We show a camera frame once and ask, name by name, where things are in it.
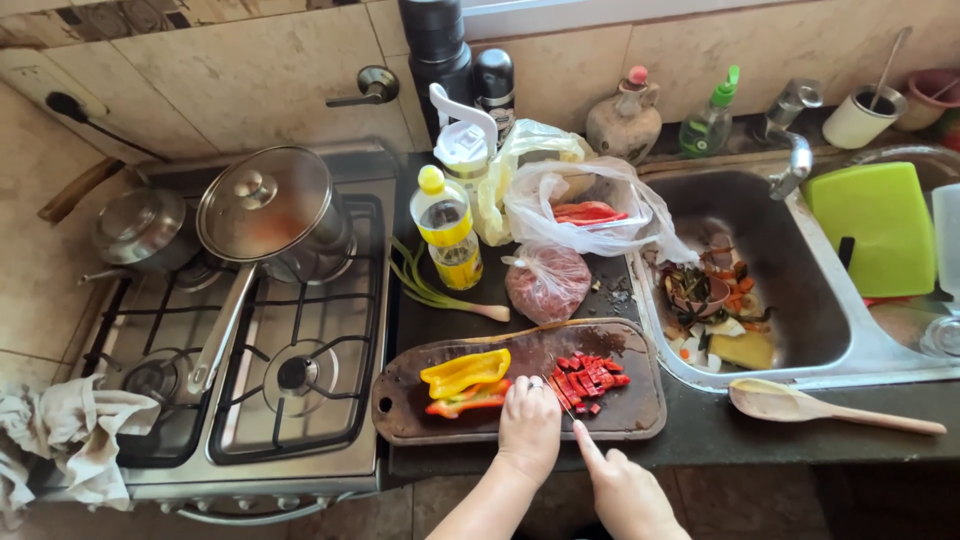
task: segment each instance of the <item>kitchen towel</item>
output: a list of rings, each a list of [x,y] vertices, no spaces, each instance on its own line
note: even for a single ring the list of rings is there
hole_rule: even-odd
[[[66,477],[67,493],[77,501],[127,510],[130,495],[116,464],[116,435],[149,433],[160,404],[123,390],[100,390],[103,377],[54,384],[40,393],[26,385],[0,393],[0,434],[26,452],[53,459]],[[7,513],[29,500],[20,469],[5,466],[19,461],[3,449],[0,509]]]

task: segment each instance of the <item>saucepan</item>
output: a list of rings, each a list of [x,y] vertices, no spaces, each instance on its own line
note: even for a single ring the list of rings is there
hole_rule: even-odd
[[[268,148],[221,173],[200,201],[197,232],[210,253],[241,266],[187,378],[191,394],[213,384],[258,273],[280,282],[326,282],[340,275],[356,248],[324,161],[298,146]]]
[[[78,284],[180,270],[201,250],[195,210],[169,189],[135,189],[107,203],[93,229],[100,258],[114,267]]]

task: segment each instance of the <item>pot handle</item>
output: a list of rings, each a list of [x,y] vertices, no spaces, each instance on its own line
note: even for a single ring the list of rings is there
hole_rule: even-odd
[[[217,376],[217,367],[227,354],[230,336],[236,330],[237,321],[240,320],[243,299],[253,284],[253,277],[259,266],[259,263],[252,262],[240,267],[236,280],[224,301],[224,306],[221,307],[220,314],[217,316],[217,322],[213,324],[213,330],[210,331],[210,336],[204,343],[204,349],[197,358],[197,365],[187,378],[187,392],[200,395],[213,385],[213,380]]]

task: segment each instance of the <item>green onion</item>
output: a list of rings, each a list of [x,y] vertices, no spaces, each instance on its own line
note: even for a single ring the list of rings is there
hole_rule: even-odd
[[[425,282],[420,277],[420,270],[418,270],[420,257],[423,256],[423,250],[426,247],[425,242],[420,243],[420,248],[417,250],[415,256],[411,255],[410,250],[408,250],[402,242],[397,240],[396,237],[391,236],[390,243],[403,255],[403,270],[401,271],[391,258],[388,258],[388,262],[390,262],[390,267],[393,268],[396,276],[406,285],[403,292],[410,298],[425,306],[436,307],[438,309],[460,309],[461,311],[486,315],[494,321],[503,323],[510,321],[510,309],[506,306],[480,306],[479,304],[456,300],[443,294],[443,292],[437,290],[437,288],[430,283]]]

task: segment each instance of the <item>kitchen counter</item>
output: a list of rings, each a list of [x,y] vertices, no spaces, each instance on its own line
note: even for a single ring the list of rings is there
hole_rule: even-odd
[[[416,172],[433,162],[429,154],[410,155],[406,170],[400,171],[401,191],[397,197],[397,216],[409,216],[406,201],[416,189]],[[397,219],[399,237],[408,246],[419,238],[412,221]],[[481,251],[484,278],[462,296],[472,302],[508,305],[503,277],[506,265],[502,255],[510,255],[516,245]],[[629,298],[629,281],[624,258],[586,256],[594,277],[605,289],[588,293],[574,318],[621,316],[639,323],[639,315]],[[432,265],[425,261],[421,271],[436,282]],[[628,291],[625,302],[616,291]],[[403,296],[398,310],[396,351],[406,351],[422,343],[450,338],[496,335],[532,328],[534,325],[515,314],[508,324],[497,323],[471,313],[440,311],[424,307]],[[890,386],[843,388],[811,392],[833,404],[911,416],[943,423],[948,434],[928,437],[839,421],[819,420],[801,424],[764,422],[739,413],[726,395],[695,390],[661,369],[666,398],[666,427],[653,439],[637,442],[600,444],[616,447],[631,460],[646,466],[696,466],[748,463],[836,463],[954,459],[960,457],[960,410],[951,403],[960,395],[960,381],[939,381]],[[496,452],[496,445],[459,444],[442,447],[391,447],[389,471],[395,479],[422,479],[446,475],[483,473]],[[574,443],[562,443],[556,469],[584,469]]]

